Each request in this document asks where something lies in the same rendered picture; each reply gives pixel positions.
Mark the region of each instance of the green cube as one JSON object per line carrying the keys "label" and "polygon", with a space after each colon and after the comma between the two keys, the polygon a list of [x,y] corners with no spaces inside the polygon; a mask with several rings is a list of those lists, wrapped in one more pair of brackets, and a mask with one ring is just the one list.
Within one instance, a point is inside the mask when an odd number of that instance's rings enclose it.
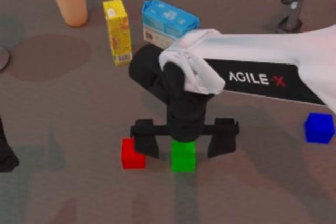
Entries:
{"label": "green cube", "polygon": [[196,169],[196,145],[195,142],[172,142],[172,171],[194,172]]}

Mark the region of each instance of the red x logo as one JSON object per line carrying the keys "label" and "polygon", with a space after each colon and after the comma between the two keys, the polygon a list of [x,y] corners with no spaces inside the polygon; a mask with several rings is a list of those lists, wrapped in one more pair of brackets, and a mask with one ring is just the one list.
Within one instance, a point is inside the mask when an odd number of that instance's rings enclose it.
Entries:
{"label": "red x logo", "polygon": [[277,86],[277,87],[278,87],[278,86],[283,86],[283,87],[286,86],[286,84],[283,82],[283,76],[281,76],[281,77],[273,76],[272,80],[277,81],[277,83],[276,83],[276,86]]}

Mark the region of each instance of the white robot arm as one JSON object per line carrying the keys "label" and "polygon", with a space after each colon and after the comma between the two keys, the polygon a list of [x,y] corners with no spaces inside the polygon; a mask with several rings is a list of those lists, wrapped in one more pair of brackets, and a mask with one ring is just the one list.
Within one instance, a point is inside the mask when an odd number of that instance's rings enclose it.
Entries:
{"label": "white robot arm", "polygon": [[336,113],[336,25],[300,34],[224,35],[214,29],[186,33],[159,56],[185,73],[185,90],[220,94],[226,82],[208,60],[295,65],[302,82]]}

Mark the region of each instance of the gray tabletop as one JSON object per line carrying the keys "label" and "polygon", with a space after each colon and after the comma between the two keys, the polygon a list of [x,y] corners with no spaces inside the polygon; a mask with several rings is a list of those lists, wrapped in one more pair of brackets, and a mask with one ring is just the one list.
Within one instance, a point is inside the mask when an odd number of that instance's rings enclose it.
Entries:
{"label": "gray tabletop", "polygon": [[[121,139],[138,118],[164,123],[165,106],[115,67],[102,1],[88,0],[90,20],[69,28],[54,0],[0,0],[0,44],[12,64],[0,75],[0,115],[21,160],[0,174],[0,224],[334,224],[336,142],[305,142],[303,123],[324,107],[223,93],[207,122],[240,122],[238,150],[206,160],[197,141],[197,172],[170,168],[170,139],[161,160],[123,170]],[[143,0],[123,0],[133,50]],[[203,28],[269,33],[286,15],[279,0],[164,0],[198,15]],[[307,0],[303,30],[336,22],[336,0]]]}

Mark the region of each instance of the yellow box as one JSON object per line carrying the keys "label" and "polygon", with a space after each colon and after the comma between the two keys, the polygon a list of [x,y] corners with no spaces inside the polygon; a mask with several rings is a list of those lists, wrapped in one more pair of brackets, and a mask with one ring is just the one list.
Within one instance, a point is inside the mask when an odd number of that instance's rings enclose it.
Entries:
{"label": "yellow box", "polygon": [[113,61],[116,66],[132,60],[131,32],[122,0],[104,1],[104,12]]}

